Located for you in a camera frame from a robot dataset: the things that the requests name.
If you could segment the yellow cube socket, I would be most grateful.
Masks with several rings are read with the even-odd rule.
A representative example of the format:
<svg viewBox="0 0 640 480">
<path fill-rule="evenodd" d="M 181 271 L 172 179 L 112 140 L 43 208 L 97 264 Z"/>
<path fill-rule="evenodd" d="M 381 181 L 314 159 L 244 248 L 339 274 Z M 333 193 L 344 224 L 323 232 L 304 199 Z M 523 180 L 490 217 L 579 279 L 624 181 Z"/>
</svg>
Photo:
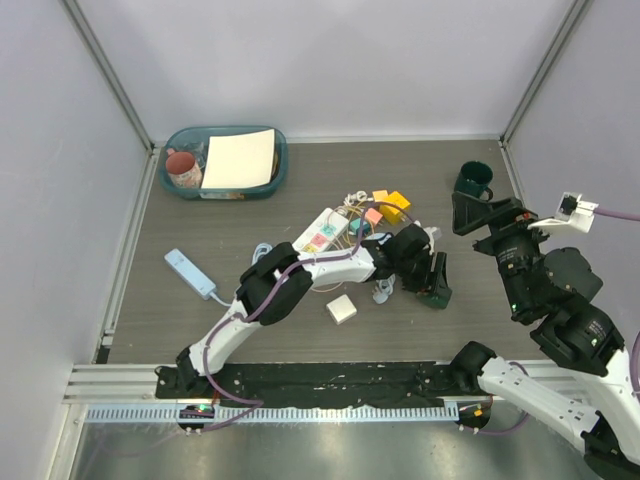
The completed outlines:
<svg viewBox="0 0 640 480">
<path fill-rule="evenodd" d="M 390 225 L 397 225 L 407 219 L 410 207 L 411 202 L 404 195 L 393 191 L 381 200 L 378 210 Z"/>
</svg>

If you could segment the pink plug adapter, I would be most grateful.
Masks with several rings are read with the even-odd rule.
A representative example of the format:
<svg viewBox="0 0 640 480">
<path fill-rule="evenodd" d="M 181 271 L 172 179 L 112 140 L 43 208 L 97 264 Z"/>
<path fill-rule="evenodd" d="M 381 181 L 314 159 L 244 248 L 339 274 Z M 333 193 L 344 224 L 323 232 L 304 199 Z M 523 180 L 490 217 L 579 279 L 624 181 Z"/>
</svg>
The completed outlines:
<svg viewBox="0 0 640 480">
<path fill-rule="evenodd" d="M 369 208 L 364 214 L 365 222 L 372 228 L 376 227 L 383 219 L 383 215 L 375 208 Z"/>
</svg>

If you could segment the dark green box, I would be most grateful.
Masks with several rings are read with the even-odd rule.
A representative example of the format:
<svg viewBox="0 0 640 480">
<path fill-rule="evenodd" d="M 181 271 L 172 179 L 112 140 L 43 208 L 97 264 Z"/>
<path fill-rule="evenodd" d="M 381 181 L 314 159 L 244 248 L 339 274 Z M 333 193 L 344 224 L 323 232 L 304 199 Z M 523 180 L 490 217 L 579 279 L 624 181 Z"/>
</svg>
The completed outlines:
<svg viewBox="0 0 640 480">
<path fill-rule="evenodd" d="M 431 309 L 444 310 L 448 307 L 452 292 L 419 292 L 416 297 L 420 302 Z"/>
</svg>

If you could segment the teal USB charger plug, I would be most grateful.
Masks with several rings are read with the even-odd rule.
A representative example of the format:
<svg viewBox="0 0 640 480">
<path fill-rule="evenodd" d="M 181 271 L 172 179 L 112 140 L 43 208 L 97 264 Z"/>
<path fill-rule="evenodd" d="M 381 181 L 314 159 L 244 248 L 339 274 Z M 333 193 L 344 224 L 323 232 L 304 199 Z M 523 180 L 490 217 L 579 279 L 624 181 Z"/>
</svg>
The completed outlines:
<svg viewBox="0 0 640 480">
<path fill-rule="evenodd" d="M 360 218 L 352 220 L 349 223 L 349 234 L 357 237 L 358 235 L 362 235 L 365 238 L 367 235 L 371 233 L 372 227 L 370 223 L 366 220 L 362 220 Z"/>
</svg>

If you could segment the orange USB charger plug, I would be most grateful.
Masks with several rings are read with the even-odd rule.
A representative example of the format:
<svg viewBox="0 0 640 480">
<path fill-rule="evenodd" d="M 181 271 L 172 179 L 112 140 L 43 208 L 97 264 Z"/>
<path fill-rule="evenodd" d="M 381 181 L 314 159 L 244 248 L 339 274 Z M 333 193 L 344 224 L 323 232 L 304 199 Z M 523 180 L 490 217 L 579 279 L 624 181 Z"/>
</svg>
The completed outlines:
<svg viewBox="0 0 640 480">
<path fill-rule="evenodd" d="M 387 190 L 374 190 L 372 192 L 372 200 L 374 202 L 384 201 L 389 195 Z"/>
</svg>

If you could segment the white power strip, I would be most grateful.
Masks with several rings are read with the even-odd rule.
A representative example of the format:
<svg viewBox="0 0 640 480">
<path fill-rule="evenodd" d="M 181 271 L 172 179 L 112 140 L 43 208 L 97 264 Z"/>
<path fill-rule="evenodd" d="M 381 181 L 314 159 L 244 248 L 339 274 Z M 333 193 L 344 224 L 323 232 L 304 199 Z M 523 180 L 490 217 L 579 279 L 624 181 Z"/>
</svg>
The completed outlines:
<svg viewBox="0 0 640 480">
<path fill-rule="evenodd" d="M 348 219 L 331 208 L 325 208 L 292 243 L 295 250 L 319 253 L 327 250 L 347 229 Z"/>
</svg>

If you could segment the white charger block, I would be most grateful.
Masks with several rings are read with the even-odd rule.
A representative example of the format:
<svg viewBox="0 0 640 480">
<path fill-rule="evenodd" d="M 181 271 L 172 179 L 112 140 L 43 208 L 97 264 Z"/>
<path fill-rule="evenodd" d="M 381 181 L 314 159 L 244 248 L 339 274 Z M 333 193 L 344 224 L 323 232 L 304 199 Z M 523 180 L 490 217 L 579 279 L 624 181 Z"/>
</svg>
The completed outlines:
<svg viewBox="0 0 640 480">
<path fill-rule="evenodd" d="M 357 314 L 357 308 L 347 294 L 326 304 L 326 310 L 336 325 L 341 325 Z"/>
</svg>

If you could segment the light blue power strip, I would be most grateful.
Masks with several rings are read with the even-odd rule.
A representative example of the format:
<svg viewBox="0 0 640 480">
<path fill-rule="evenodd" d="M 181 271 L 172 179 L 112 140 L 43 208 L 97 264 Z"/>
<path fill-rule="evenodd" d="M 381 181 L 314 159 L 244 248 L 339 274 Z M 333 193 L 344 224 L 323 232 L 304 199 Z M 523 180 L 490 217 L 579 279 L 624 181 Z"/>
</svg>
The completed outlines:
<svg viewBox="0 0 640 480">
<path fill-rule="evenodd" d="M 206 276 L 179 249 L 174 248 L 164 255 L 167 265 L 203 300 L 212 299 L 216 284 Z"/>
</svg>

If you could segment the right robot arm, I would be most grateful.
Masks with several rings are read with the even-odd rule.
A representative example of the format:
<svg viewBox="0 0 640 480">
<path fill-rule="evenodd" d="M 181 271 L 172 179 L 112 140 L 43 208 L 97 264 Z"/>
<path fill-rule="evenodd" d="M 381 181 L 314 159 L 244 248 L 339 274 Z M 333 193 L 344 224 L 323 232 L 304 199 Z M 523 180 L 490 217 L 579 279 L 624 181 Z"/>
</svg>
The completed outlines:
<svg viewBox="0 0 640 480">
<path fill-rule="evenodd" d="M 614 321 L 592 300 L 603 286 L 574 247 L 542 253 L 563 230 L 588 232 L 596 204 L 564 195 L 556 213 L 539 218 L 516 198 L 484 201 L 455 192 L 452 230 L 464 236 L 488 227 L 475 251 L 495 258 L 511 318 L 534 325 L 531 339 L 586 391 L 578 403 L 472 341 L 451 362 L 457 391 L 497 395 L 560 434 L 602 479 L 639 476 L 639 385 L 636 350 L 628 350 Z"/>
</svg>

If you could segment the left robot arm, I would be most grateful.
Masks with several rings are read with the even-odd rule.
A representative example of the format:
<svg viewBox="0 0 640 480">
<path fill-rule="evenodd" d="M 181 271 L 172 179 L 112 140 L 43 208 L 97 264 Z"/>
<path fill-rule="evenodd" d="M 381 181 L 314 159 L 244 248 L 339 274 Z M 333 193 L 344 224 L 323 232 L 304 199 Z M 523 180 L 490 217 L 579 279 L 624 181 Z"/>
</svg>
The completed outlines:
<svg viewBox="0 0 640 480">
<path fill-rule="evenodd" d="M 246 270 L 221 320 L 176 358 L 176 387 L 205 397 L 214 373 L 254 331 L 286 318 L 309 290 L 337 283 L 370 283 L 395 276 L 401 287 L 433 309 L 448 306 L 447 255 L 435 249 L 437 227 L 414 222 L 398 233 L 360 239 L 352 249 L 299 252 L 283 242 Z"/>
</svg>

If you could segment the dark green mug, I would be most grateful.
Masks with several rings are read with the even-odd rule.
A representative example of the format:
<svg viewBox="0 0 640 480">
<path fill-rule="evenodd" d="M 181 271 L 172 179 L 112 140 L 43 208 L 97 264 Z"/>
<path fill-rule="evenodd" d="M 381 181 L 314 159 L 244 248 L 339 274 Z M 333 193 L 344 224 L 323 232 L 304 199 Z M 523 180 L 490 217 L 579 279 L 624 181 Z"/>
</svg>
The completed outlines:
<svg viewBox="0 0 640 480">
<path fill-rule="evenodd" d="M 490 188 L 493 178 L 493 170 L 488 165 L 480 161 L 469 161 L 461 166 L 454 191 L 491 201 L 494 196 Z"/>
</svg>

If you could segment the white paper sheet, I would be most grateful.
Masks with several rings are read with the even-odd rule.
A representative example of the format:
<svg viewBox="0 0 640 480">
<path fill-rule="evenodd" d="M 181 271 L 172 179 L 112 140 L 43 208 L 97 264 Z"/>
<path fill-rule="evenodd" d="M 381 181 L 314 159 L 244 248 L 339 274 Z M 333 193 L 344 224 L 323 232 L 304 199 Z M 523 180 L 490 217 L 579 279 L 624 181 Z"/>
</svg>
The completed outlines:
<svg viewBox="0 0 640 480">
<path fill-rule="evenodd" d="M 272 177 L 275 130 L 210 136 L 202 189 L 253 188 Z"/>
</svg>

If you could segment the red patterned cup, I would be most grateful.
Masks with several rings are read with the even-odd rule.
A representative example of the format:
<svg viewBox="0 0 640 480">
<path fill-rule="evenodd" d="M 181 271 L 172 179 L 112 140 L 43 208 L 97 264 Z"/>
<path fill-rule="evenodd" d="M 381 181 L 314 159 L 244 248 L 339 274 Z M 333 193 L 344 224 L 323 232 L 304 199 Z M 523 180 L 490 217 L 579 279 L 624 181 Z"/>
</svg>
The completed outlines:
<svg viewBox="0 0 640 480">
<path fill-rule="evenodd" d="M 196 156 L 187 151 L 171 151 L 165 168 L 172 184 L 178 188 L 198 189 L 203 174 Z"/>
</svg>

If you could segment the teal plastic basin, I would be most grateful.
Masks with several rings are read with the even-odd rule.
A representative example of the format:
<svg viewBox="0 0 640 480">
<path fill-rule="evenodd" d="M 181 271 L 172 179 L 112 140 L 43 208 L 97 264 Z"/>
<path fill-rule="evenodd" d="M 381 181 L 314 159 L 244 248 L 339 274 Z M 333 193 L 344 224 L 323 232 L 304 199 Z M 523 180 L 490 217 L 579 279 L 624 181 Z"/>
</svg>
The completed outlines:
<svg viewBox="0 0 640 480">
<path fill-rule="evenodd" d="M 284 134 L 268 126 L 195 126 L 175 132 L 158 166 L 160 184 L 186 200 L 259 200 L 286 179 Z"/>
</svg>

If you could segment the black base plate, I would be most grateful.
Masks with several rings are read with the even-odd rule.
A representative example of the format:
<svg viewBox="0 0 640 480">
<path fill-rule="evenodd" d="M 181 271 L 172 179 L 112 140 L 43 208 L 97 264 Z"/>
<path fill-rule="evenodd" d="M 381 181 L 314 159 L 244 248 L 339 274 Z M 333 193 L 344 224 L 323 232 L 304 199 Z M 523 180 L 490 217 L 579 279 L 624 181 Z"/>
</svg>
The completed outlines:
<svg viewBox="0 0 640 480">
<path fill-rule="evenodd" d="M 475 380 L 447 363 L 231 363 L 213 375 L 183 380 L 175 366 L 158 366 L 158 399 L 215 399 L 225 407 L 381 409 L 435 407 L 446 397 L 485 397 Z"/>
</svg>

